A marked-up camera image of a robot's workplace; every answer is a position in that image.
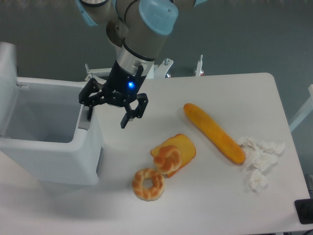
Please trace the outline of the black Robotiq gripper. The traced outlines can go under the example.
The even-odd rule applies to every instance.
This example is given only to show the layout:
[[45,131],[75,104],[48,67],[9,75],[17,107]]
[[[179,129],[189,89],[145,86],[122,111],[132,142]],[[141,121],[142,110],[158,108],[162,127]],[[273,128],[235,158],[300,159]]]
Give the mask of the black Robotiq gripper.
[[[139,93],[146,78],[143,72],[141,63],[135,67],[135,74],[131,74],[115,62],[104,85],[91,78],[79,93],[79,103],[88,107],[87,120],[91,120],[94,106],[104,103],[125,108],[126,113],[120,123],[122,129],[131,119],[142,118],[149,102],[145,93]],[[130,103],[135,100],[138,105],[132,109]]]

